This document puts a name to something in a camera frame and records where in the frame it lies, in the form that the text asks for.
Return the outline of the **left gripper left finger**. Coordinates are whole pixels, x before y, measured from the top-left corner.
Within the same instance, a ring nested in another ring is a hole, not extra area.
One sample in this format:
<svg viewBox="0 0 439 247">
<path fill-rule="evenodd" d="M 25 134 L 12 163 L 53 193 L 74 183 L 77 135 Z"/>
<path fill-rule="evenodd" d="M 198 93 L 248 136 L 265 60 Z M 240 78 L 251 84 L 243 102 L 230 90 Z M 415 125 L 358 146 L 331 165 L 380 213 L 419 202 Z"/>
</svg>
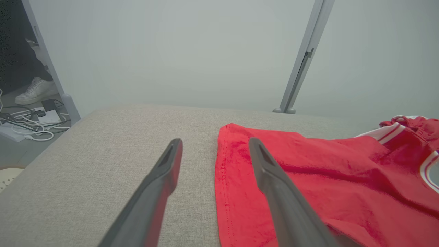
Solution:
<svg viewBox="0 0 439 247">
<path fill-rule="evenodd" d="M 100 247 L 156 247 L 168 197 L 177 186 L 182 140 L 173 139 L 109 228 Z"/>
</svg>

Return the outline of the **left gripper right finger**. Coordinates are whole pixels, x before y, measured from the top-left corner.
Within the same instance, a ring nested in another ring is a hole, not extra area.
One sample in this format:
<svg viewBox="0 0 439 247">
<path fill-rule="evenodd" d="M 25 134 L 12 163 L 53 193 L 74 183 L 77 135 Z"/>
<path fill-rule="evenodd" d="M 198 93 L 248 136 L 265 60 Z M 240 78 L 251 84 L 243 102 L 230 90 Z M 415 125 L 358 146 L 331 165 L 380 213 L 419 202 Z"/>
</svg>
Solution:
<svg viewBox="0 0 439 247">
<path fill-rule="evenodd" d="M 268 202 L 280 247 L 359 246 L 344 235 L 331 234 L 259 139 L 250 139 L 248 145 L 257 186 Z"/>
</svg>

